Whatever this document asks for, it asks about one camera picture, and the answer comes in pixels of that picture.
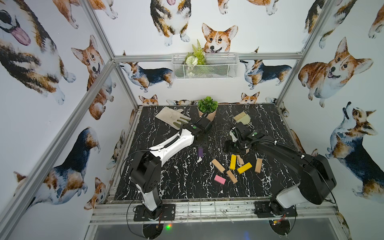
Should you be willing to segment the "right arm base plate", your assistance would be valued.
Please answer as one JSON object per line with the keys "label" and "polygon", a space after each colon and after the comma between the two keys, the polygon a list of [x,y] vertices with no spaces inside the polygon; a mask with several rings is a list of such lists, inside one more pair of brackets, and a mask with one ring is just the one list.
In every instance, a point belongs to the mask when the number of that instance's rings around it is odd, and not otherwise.
{"label": "right arm base plate", "polygon": [[254,205],[254,214],[258,218],[282,218],[283,216],[296,217],[298,215],[294,206],[285,209],[277,202],[256,201],[254,202]]}

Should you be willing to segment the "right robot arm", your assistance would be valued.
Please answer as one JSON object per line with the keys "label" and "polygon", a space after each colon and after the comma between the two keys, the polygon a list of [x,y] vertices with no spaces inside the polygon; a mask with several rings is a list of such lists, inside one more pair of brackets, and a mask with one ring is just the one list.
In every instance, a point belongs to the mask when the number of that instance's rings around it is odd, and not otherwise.
{"label": "right robot arm", "polygon": [[274,214],[302,203],[321,205],[337,181],[329,161],[322,155],[309,155],[297,149],[280,143],[272,137],[251,131],[244,124],[237,123],[230,129],[231,140],[225,142],[225,151],[231,154],[246,154],[254,150],[274,158],[293,170],[299,177],[299,183],[281,190],[270,200]]}

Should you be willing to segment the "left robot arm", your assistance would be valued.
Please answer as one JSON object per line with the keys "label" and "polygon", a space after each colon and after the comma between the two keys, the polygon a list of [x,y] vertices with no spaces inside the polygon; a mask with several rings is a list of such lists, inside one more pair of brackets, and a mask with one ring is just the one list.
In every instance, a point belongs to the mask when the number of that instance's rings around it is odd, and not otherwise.
{"label": "left robot arm", "polygon": [[196,122],[181,125],[177,134],[147,150],[134,153],[128,169],[128,176],[142,194],[145,210],[150,214],[159,214],[162,201],[158,193],[163,165],[171,157],[186,147],[191,146],[195,138],[206,134],[212,128],[208,113],[203,113]]}

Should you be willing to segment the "purple block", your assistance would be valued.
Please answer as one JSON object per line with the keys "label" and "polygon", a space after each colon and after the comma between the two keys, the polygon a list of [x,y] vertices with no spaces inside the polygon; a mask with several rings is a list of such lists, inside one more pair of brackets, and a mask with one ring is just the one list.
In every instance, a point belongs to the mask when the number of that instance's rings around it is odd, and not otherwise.
{"label": "purple block", "polygon": [[204,157],[204,149],[203,148],[198,148],[198,155],[199,155],[199,158]]}

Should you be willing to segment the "pink block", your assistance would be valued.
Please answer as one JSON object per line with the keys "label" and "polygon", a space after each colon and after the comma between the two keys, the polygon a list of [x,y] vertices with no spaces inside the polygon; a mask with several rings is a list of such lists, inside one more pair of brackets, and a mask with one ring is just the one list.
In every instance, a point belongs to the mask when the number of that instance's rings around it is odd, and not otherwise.
{"label": "pink block", "polygon": [[221,185],[224,185],[226,183],[226,179],[219,176],[219,175],[215,175],[214,181],[221,184]]}

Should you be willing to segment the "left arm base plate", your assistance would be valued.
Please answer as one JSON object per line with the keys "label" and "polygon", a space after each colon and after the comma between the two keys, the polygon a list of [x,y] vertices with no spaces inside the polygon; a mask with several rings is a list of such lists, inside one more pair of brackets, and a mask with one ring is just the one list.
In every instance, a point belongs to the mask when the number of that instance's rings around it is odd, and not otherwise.
{"label": "left arm base plate", "polygon": [[162,204],[152,212],[144,205],[139,205],[134,210],[134,213],[134,222],[147,222],[155,220],[173,221],[175,219],[176,205]]}

